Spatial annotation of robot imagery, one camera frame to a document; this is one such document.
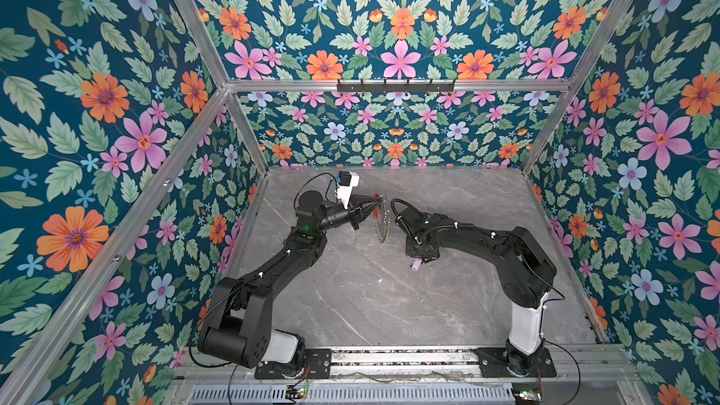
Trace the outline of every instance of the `gray surface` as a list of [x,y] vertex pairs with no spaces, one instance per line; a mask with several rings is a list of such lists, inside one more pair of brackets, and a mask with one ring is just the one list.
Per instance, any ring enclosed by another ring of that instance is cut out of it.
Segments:
[[[327,169],[337,173],[339,169]],[[530,230],[558,267],[554,286],[567,296],[548,305],[544,333],[558,343],[592,343],[595,334],[532,191],[517,169],[363,169],[357,194],[402,198],[420,210],[444,213],[492,230]],[[271,170],[258,220],[239,275],[272,257],[294,224],[293,198],[316,169]],[[327,180],[309,185],[324,192]],[[274,302],[273,327],[319,345],[503,344],[510,332],[510,300],[489,263],[453,249],[413,272],[405,234],[391,224],[385,243],[375,222],[328,231],[319,261],[299,274]]]

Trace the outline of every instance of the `diagonal metal bar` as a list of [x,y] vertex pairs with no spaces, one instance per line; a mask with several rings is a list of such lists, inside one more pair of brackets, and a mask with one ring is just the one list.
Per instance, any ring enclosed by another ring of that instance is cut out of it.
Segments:
[[93,303],[115,274],[183,165],[225,104],[228,94],[219,90],[195,117],[148,187],[113,231],[95,259],[55,311],[42,333],[0,388],[0,404],[27,405],[47,378],[54,362],[63,354]]
[[215,49],[215,44],[207,32],[207,27],[200,19],[200,12],[197,10],[195,0],[174,0],[180,16],[187,26],[195,46],[200,51],[200,56],[210,71],[210,75],[218,89],[225,86],[229,80],[228,71],[222,63],[221,56]]
[[227,83],[232,93],[248,91],[290,92],[290,91],[338,91],[356,93],[427,93],[434,91],[559,91],[570,89],[570,81],[556,79],[485,79],[485,80],[438,80],[426,79],[382,79],[382,80],[239,80]]
[[558,99],[552,112],[547,117],[545,124],[538,133],[537,138],[535,138],[533,148],[530,149],[530,153],[528,153],[527,158],[525,158],[522,166],[520,166],[524,174],[528,175],[530,173],[540,154],[545,150],[545,146],[550,140],[550,137],[563,120],[567,108],[580,92],[582,84],[595,67],[595,63],[598,62],[600,54],[603,53],[605,46],[608,45],[608,42],[610,42],[610,39],[615,34],[620,20],[625,16],[633,1],[634,0],[613,0],[610,2],[610,6],[607,7],[607,14],[605,14],[605,18],[598,26],[598,31],[595,32],[588,47],[582,53],[580,61],[578,61],[577,66],[575,66],[572,76],[570,77],[570,89]]
[[243,106],[240,104],[237,94],[230,94],[228,97],[229,114],[238,126],[238,132],[240,138],[245,142],[247,151],[250,152],[250,158],[252,158],[255,167],[261,176],[265,176],[268,172],[268,163],[265,159],[263,151],[260,149],[260,143],[258,142],[253,127],[250,125],[250,121],[243,111]]

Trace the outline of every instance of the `wire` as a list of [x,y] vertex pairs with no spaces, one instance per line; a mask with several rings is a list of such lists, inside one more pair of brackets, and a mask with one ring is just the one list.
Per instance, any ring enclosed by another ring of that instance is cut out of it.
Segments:
[[[332,182],[332,183],[335,183],[335,203],[338,202],[338,182],[336,181],[335,176],[332,175],[332,174],[330,174],[329,172],[321,172],[320,174],[317,174],[317,175],[314,176],[313,178],[309,179],[307,182],[305,182],[305,183],[300,187],[300,189],[298,190],[297,194],[295,194],[295,199],[292,200],[292,208],[293,208],[293,210],[297,210],[297,198],[300,196],[300,193],[302,192],[302,190],[304,190],[305,187],[308,186],[308,184],[309,184],[310,182],[312,182],[314,179],[316,179],[316,178],[318,178],[318,177],[321,177],[321,176],[331,176],[331,177],[333,178],[333,182]],[[330,190],[330,184],[328,184],[328,189],[325,190],[325,198],[328,200],[328,202],[331,202],[331,200],[328,198],[328,191],[329,191],[329,190]]]
[[578,397],[578,393],[581,391],[581,382],[582,382],[581,366],[580,366],[580,364],[578,363],[578,361],[575,359],[575,357],[573,357],[572,354],[571,354],[566,348],[564,348],[563,346],[561,346],[561,345],[559,345],[559,344],[555,344],[553,341],[548,341],[548,340],[545,339],[545,338],[543,338],[543,341],[549,342],[549,343],[552,344],[553,346],[560,347],[561,349],[563,349],[563,350],[565,351],[566,354],[568,354],[568,355],[570,356],[570,358],[572,358],[572,361],[575,362],[575,367],[577,368],[577,389],[575,389],[575,394],[572,395],[572,397],[570,398],[570,400],[568,400],[567,402],[565,402],[565,403],[562,404],[562,405],[568,405],[570,402],[572,402],[573,400],[575,400],[576,397]]
[[[217,303],[214,304],[212,307],[210,307],[209,310],[207,310],[207,313],[205,313],[205,317],[207,317],[207,316],[212,312],[212,310],[218,308],[219,305],[220,305],[222,302],[225,302],[226,300],[228,300],[228,298],[229,298],[230,296],[234,296],[235,294],[236,294],[235,291],[229,292],[229,293],[228,293],[225,297],[223,297],[219,302],[217,302]],[[197,325],[195,326],[195,332],[197,332],[197,329],[200,328],[200,325],[201,325],[204,321],[205,321],[205,318],[202,318],[201,320],[199,320],[199,321],[197,322]],[[227,365],[233,364],[233,363],[230,362],[230,361],[228,361],[227,363],[221,363],[221,364],[202,364],[202,363],[199,362],[198,360],[195,360],[195,356],[192,354],[192,346],[190,345],[190,338],[188,338],[188,341],[187,341],[187,352],[190,354],[190,359],[192,360],[192,362],[195,363],[196,365],[200,366],[201,368],[221,368],[222,366],[227,366]]]
[[229,405],[233,405],[233,401],[230,398],[230,383],[233,382],[233,375],[235,374],[235,371],[238,370],[238,366],[239,366],[239,364],[236,364],[235,369],[233,369],[232,373],[229,375],[229,380],[228,380],[228,403],[229,403]]

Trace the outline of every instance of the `floral wall panel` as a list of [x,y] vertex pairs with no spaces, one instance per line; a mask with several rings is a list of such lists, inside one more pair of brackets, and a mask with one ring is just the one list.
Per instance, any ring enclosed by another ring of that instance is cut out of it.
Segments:
[[[212,85],[184,56],[189,37],[171,0],[0,0],[0,15],[5,381]],[[49,394],[79,405],[82,389],[54,380]]]
[[662,404],[718,394],[717,0],[635,0],[534,172],[610,339]]
[[517,167],[556,94],[242,94],[270,165]]
[[226,113],[169,189],[43,383],[41,403],[163,403],[257,190],[257,170]]
[[[610,0],[197,0],[240,79],[568,77]],[[604,57],[611,57],[608,48]]]

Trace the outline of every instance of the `black mounting plate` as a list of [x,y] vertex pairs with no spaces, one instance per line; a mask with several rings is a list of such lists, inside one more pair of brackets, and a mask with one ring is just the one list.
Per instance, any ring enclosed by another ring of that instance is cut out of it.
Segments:
[[[330,378],[330,365],[332,364],[333,351],[330,349],[306,349],[305,350],[305,362],[304,364],[310,365],[310,370],[307,372],[307,379],[313,378]],[[288,380],[298,381],[302,378],[305,373],[301,373],[297,378],[286,378],[280,372],[271,370],[270,364],[263,364],[257,366],[255,369],[256,380]]]
[[[483,378],[506,378],[515,376],[509,371],[507,364],[499,361],[505,358],[505,347],[482,347],[479,351],[480,350],[481,353],[478,353],[477,356],[480,359],[480,372]],[[550,351],[547,347],[541,350],[538,355],[537,368],[540,376],[543,378],[557,377],[555,364],[552,362]],[[536,376],[536,374],[537,372],[533,370],[527,376]]]

